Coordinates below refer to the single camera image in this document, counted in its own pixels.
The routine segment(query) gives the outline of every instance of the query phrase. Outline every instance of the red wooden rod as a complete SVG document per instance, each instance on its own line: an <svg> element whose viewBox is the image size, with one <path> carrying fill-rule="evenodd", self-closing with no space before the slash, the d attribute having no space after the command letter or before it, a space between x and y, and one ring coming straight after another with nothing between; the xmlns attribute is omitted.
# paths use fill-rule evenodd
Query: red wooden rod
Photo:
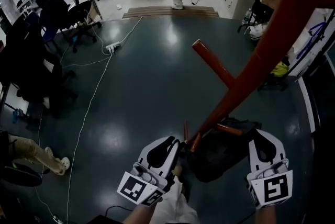
<svg viewBox="0 0 335 224"><path fill-rule="evenodd" d="M218 58L204 45L200 40L197 40L193 45L193 49L202 57L203 60L211 67L211 69L219 76L224 84L231 88L234 84L234 77L226 70Z"/></svg>
<svg viewBox="0 0 335 224"><path fill-rule="evenodd" d="M230 134L236 135L236 136L240 136L240 135L243 134L243 132L241 130L238 130L238 129L235 129L235 128L232 128L232 127L228 127L228 126L224 126L224 125L221 125L221 124L216 124L215 125L215 130L230 133Z"/></svg>
<svg viewBox="0 0 335 224"><path fill-rule="evenodd" d="M201 133L198 133L198 135L196 136L192 146L191 146L191 152L194 152L195 149L198 147L200 141L201 141L201 138L203 137L203 135Z"/></svg>
<svg viewBox="0 0 335 224"><path fill-rule="evenodd" d="M235 79L233 87L197 131L202 134L219 123L239 106L269 75L292 47L320 0L281 0L266 32L263 34L247 66Z"/></svg>

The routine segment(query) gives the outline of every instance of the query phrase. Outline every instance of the gray floor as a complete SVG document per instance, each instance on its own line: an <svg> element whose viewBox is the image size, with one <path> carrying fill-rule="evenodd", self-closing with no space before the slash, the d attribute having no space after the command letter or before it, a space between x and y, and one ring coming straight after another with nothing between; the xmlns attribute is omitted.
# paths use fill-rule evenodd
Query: gray floor
<svg viewBox="0 0 335 224"><path fill-rule="evenodd" d="M137 19L110 21L96 32L108 44L123 39L136 22ZM112 205L133 207L116 189L141 149L160 137L174 135L181 139L184 120L189 122L190 133L195 132L227 91L192 50L192 43L201 39L237 76L254 49L251 42L237 34L238 24L222 18L161 16L142 20L112 57L87 115L73 167L70 221L87 223ZM67 46L61 37L57 43L62 44L63 50ZM85 64L104 57L99 41L92 44L91 40L83 40L77 54L70 50L66 53L62 65ZM72 160L83 117L106 63L71 67L77 77L69 81L68 87L79 97L75 103L68 102L60 119L44 115L40 131L43 147L49 145L57 155ZM284 92L254 92L231 115L261 122L263 130L283 142L294 170L294 184L293 197L277 206L278 223L301 223L310 184L312 149L298 84L291 82ZM36 128L29 131L10 122L9 116L3 114L2 129L38 141ZM191 187L189 204L197 210L201 223L234 224L254 211L244 181L249 172L248 160L244 159L218 180L201 183L184 166L184 177ZM50 173L38 187L40 198L64 222L68 182L69 174L60 177ZM43 222L53 223L34 188L3 184ZM126 215L119 208L109 211L109 216L118 221ZM253 223L253 217L246 223Z"/></svg>

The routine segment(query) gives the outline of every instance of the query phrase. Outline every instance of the white shoe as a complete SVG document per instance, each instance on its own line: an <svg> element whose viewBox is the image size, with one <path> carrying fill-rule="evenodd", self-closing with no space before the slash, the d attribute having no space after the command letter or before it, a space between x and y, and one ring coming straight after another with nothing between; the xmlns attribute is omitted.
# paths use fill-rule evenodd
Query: white shoe
<svg viewBox="0 0 335 224"><path fill-rule="evenodd" d="M50 98L48 96L43 98L43 105L45 108L50 109Z"/></svg>
<svg viewBox="0 0 335 224"><path fill-rule="evenodd" d="M64 165L65 170L70 168L70 159L68 157L64 157L61 162Z"/></svg>
<svg viewBox="0 0 335 224"><path fill-rule="evenodd" d="M45 151L48 152L49 155L53 156L52 149L50 147L46 147Z"/></svg>
<svg viewBox="0 0 335 224"><path fill-rule="evenodd" d="M172 9L176 9L176 10L182 10L184 9L183 6L176 6L175 4L171 5Z"/></svg>

